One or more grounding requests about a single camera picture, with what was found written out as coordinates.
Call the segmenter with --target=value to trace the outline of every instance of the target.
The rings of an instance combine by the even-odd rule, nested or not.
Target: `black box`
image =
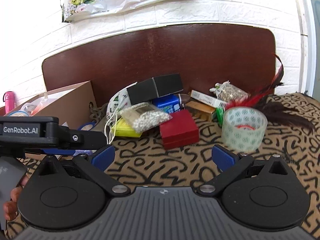
[[[182,90],[183,85],[180,74],[149,78],[127,88],[132,105],[148,102]]]

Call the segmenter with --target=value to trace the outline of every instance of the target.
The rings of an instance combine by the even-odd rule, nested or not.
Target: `red feather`
[[[236,107],[236,106],[254,107],[260,101],[261,98],[263,98],[264,96],[269,94],[269,91],[271,89],[274,89],[279,85],[282,85],[281,79],[284,75],[283,64],[282,64],[280,58],[276,54],[273,54],[273,55],[275,55],[275,57],[280,61],[281,67],[279,68],[277,74],[272,79],[271,84],[265,86],[259,92],[253,93],[248,98],[245,98],[242,100],[233,100],[233,101],[229,102],[225,107],[226,110],[229,108],[232,108],[232,107]]]

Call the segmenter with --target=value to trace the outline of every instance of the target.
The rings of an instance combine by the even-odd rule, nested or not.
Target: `white brick wall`
[[[301,38],[295,0],[170,0],[71,24],[61,22],[60,0],[0,0],[0,4],[0,94],[13,90],[18,102],[45,90],[41,63],[52,54],[127,31],[192,22],[270,29],[285,66],[285,85],[276,92],[295,92],[299,87]]]

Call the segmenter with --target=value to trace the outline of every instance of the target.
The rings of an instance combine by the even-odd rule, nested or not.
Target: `feather duster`
[[[298,112],[295,108],[288,108],[280,102],[267,102],[268,96],[265,96],[257,103],[254,108],[262,112],[267,120],[272,123],[279,123],[287,126],[298,126],[308,129],[310,132],[316,129],[315,125],[302,116],[285,113],[285,111]]]
[[[253,93],[248,98],[245,98],[242,100],[233,100],[233,101],[229,102],[225,107],[226,110],[229,108],[232,108],[232,107],[236,107],[236,106],[253,107],[260,101],[261,98],[268,95],[271,89],[274,89],[277,86],[283,85],[283,83],[281,83],[281,79],[284,75],[283,64],[282,64],[280,58],[276,54],[273,54],[273,55],[280,61],[281,67],[279,68],[277,74],[272,79],[271,84],[264,86],[262,89],[260,89],[256,93]]]
[[[259,92],[252,94],[244,100],[229,102],[226,105],[226,110],[236,106],[253,107],[262,112],[269,122],[280,123],[288,126],[292,125],[304,127],[309,131],[315,130],[316,127],[314,124],[306,118],[295,114],[285,113],[285,111],[297,112],[297,109],[285,107],[279,102],[267,102],[270,90],[276,88],[277,86],[283,85],[283,83],[281,83],[281,79],[284,75],[283,64],[280,58],[276,54],[274,55],[280,61],[281,67],[279,68],[278,73],[272,79],[271,84],[266,85],[260,89]]]

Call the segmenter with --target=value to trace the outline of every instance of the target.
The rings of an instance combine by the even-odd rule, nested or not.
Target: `plastic bag of white beads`
[[[137,133],[147,131],[172,118],[171,115],[150,103],[136,104],[119,113]]]

